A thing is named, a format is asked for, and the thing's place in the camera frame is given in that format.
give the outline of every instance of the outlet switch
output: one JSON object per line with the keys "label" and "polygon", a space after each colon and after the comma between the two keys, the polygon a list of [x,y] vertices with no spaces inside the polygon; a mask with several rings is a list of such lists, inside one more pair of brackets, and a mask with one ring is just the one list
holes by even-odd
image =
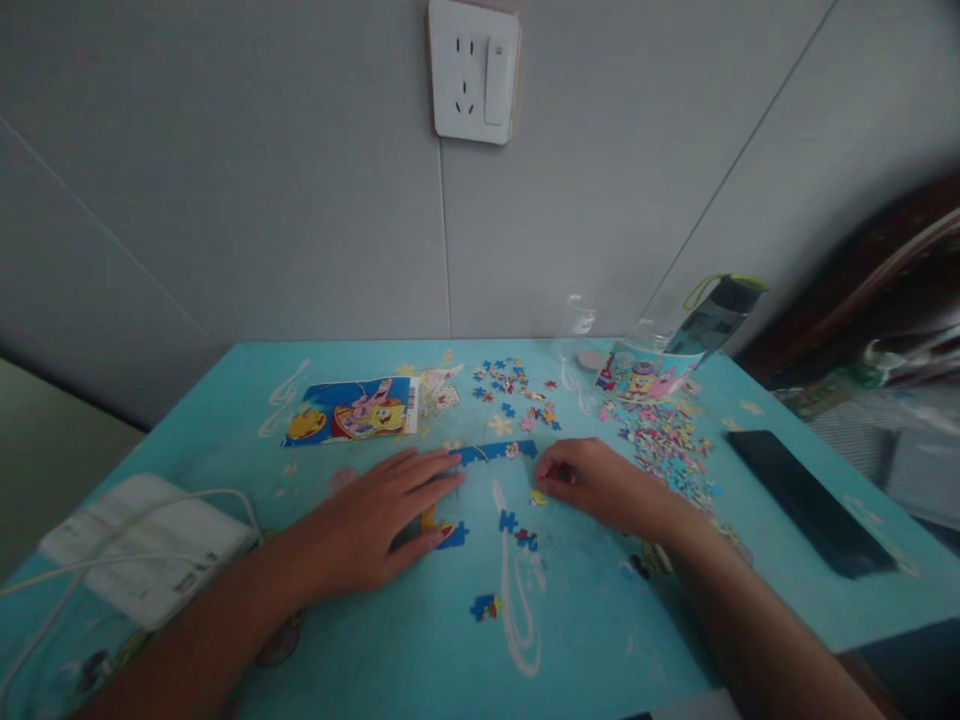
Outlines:
{"label": "outlet switch", "polygon": [[520,19],[477,5],[427,6],[433,121],[441,137],[506,145],[520,55]]}

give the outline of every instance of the hand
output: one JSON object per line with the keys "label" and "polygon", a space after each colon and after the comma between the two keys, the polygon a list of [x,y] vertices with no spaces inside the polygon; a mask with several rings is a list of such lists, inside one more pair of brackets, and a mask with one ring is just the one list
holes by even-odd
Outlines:
{"label": "hand", "polygon": [[390,544],[411,520],[463,483],[450,470],[460,455],[417,455],[409,448],[326,500],[255,553],[290,612],[318,600],[373,590],[389,582],[443,540],[439,530],[397,549]]}
{"label": "hand", "polygon": [[534,476],[540,492],[652,542],[667,544],[680,526],[700,519],[686,500],[597,438],[556,443]]}

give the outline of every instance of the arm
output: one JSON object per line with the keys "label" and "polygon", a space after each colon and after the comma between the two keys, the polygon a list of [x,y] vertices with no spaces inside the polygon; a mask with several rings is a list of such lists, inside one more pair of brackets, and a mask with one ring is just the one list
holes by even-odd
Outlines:
{"label": "arm", "polygon": [[667,550],[744,716],[883,717],[699,511],[606,444],[558,442],[536,480],[541,492]]}
{"label": "arm", "polygon": [[216,717],[288,617],[312,602],[373,590],[442,541],[437,531],[390,551],[414,517],[460,486],[462,475],[425,484],[459,462],[445,450],[411,448],[377,465],[227,570],[75,720]]}

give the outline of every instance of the bottle strap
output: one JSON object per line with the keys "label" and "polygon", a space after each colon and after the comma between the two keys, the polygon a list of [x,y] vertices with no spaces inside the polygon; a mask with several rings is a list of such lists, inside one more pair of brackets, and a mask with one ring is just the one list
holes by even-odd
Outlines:
{"label": "bottle strap", "polygon": [[[707,286],[710,285],[710,283],[712,283],[714,280],[719,280],[724,275],[726,275],[726,273],[716,273],[715,275],[708,275],[699,283],[697,283],[697,286],[690,291],[689,295],[687,295],[687,299],[683,301],[683,309],[686,310],[687,312],[690,312],[691,310],[693,310],[697,305],[700,304],[700,301],[703,300],[703,293],[706,292]],[[690,301],[693,300],[694,295],[697,296],[697,299],[691,303]]]}

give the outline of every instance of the white charger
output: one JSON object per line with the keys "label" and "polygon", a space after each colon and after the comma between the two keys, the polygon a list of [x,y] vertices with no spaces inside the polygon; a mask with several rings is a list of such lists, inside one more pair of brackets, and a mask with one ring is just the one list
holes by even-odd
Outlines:
{"label": "white charger", "polygon": [[151,557],[101,564],[86,573],[91,591],[142,627],[156,630],[259,536],[257,529],[203,500],[178,500],[186,495],[157,475],[134,475],[51,530],[40,541],[40,551],[59,565],[89,560],[104,542],[100,558],[172,554],[209,560],[199,565]]}

